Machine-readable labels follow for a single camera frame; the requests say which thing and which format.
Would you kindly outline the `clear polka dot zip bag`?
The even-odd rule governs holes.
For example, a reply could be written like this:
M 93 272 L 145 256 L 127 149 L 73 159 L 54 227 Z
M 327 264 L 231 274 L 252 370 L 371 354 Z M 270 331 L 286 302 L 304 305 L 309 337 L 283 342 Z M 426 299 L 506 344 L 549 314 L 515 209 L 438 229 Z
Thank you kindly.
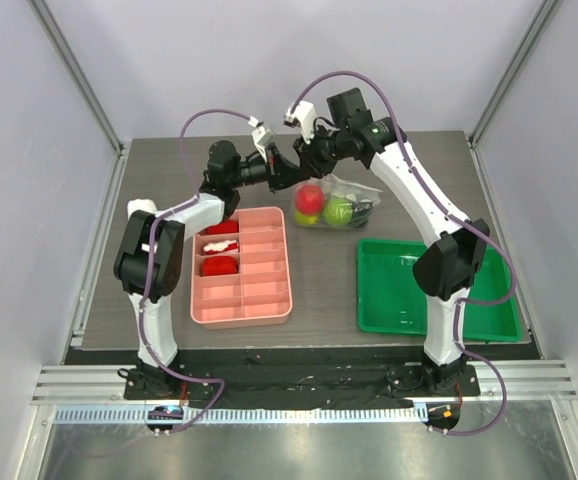
M 304 228 L 361 230 L 380 204 L 378 188 L 330 174 L 309 179 L 293 189 L 290 213 Z

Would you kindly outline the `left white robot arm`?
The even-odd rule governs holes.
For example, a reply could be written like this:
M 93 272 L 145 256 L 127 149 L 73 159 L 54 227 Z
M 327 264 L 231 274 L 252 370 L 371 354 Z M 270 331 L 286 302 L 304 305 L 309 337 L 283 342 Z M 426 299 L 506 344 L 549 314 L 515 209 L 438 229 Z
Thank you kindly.
M 242 157 L 233 143 L 221 140 L 210 147 L 199 190 L 190 199 L 164 210 L 149 199 L 128 202 L 113 266 L 134 308 L 139 336 L 136 367 L 119 372 L 128 386 L 162 399 L 181 389 L 171 295 L 181 276 L 185 241 L 228 219 L 238 206 L 241 187 L 265 183 L 275 192 L 302 180 L 300 167 L 274 143 Z

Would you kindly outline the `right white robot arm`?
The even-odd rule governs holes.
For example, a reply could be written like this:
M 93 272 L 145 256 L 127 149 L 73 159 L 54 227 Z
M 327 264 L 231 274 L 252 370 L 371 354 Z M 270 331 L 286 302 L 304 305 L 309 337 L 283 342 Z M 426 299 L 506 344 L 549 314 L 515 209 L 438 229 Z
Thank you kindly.
M 418 228 L 426 251 L 413 265 L 413 276 L 426 296 L 427 335 L 420 380 L 434 395 L 446 393 L 466 369 L 463 304 L 480 271 L 490 230 L 454 206 L 431 178 L 393 113 L 376 120 L 359 89 L 327 100 L 335 126 L 316 130 L 313 104 L 298 98 L 285 123 L 300 130 L 294 145 L 303 166 L 314 171 L 353 158 L 395 194 Z

